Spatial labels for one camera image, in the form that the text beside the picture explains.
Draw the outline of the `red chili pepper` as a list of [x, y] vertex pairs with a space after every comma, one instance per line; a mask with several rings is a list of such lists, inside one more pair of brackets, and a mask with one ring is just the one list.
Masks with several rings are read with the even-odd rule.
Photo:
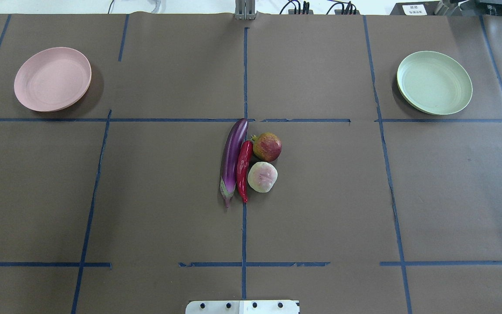
[[236, 188], [244, 204], [248, 201], [247, 174], [251, 156], [253, 155], [253, 141], [242, 143], [236, 165]]

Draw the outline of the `red green pomegranate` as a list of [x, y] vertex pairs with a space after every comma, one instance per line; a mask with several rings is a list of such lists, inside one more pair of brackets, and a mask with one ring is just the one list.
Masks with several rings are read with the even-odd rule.
[[282, 152], [282, 142], [274, 133], [261, 133], [252, 135], [254, 155], [265, 162], [273, 162], [279, 158]]

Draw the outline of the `pale pink peach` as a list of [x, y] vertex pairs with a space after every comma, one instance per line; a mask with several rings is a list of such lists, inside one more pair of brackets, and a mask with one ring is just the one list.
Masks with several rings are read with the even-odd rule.
[[249, 186], [259, 192], [269, 192], [278, 178], [277, 169], [268, 162], [257, 162], [253, 164], [248, 173]]

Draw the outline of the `purple eggplant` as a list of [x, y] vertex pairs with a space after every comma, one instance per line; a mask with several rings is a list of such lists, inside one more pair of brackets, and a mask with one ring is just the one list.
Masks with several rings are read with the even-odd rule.
[[248, 130], [248, 120], [237, 120], [231, 128], [224, 146], [220, 169], [219, 190], [226, 208], [231, 206], [231, 199], [236, 189], [236, 167], [241, 146]]

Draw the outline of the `black power strip left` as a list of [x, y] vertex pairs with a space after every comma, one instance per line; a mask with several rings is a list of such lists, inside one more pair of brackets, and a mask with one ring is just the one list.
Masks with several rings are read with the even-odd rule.
[[311, 3], [305, 0], [288, 0], [279, 14], [287, 12], [290, 15], [313, 15], [314, 11], [311, 8]]

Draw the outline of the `black power strip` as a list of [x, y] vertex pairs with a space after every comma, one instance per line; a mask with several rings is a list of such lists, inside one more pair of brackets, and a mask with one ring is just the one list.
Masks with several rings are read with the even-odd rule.
[[279, 14], [287, 12], [290, 15], [313, 15], [314, 11], [311, 8], [311, 3], [305, 0], [288, 0]]
[[358, 8], [351, 1], [343, 2], [336, 1], [330, 8], [333, 9], [336, 15], [358, 15], [360, 14]]

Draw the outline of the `black power strip right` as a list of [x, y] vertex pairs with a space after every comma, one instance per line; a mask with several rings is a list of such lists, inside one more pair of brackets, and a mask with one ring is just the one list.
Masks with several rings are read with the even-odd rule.
[[336, 15], [358, 15], [360, 14], [358, 8], [351, 1], [343, 2], [336, 1], [330, 8], [333, 9]]

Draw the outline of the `green plate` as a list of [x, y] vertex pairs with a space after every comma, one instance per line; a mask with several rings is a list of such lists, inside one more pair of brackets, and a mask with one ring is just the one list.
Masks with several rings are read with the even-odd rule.
[[436, 51], [417, 51], [397, 68], [400, 94], [415, 109], [435, 116], [464, 110], [473, 96], [466, 69], [452, 57]]

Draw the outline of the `pink plate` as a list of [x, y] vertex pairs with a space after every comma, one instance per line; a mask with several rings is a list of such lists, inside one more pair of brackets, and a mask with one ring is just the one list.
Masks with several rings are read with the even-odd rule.
[[83, 53], [68, 47], [48, 48], [20, 66], [14, 94], [27, 109], [53, 113], [81, 100], [91, 81], [92, 66]]

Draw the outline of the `black box with label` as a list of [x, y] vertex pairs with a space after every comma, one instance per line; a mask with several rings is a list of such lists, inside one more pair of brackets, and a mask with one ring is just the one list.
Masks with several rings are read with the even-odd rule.
[[390, 15], [403, 16], [434, 16], [439, 1], [414, 1], [396, 3], [390, 12]]

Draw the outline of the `grey aluminium post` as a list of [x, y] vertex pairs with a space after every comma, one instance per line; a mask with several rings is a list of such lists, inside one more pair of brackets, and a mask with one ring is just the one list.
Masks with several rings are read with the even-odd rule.
[[255, 6], [255, 0], [235, 0], [235, 19], [255, 20], [257, 16], [257, 10]]

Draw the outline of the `white metal bracket plate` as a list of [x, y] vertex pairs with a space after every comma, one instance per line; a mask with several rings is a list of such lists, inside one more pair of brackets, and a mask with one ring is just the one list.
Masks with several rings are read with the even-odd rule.
[[300, 314], [297, 300], [196, 300], [186, 314]]

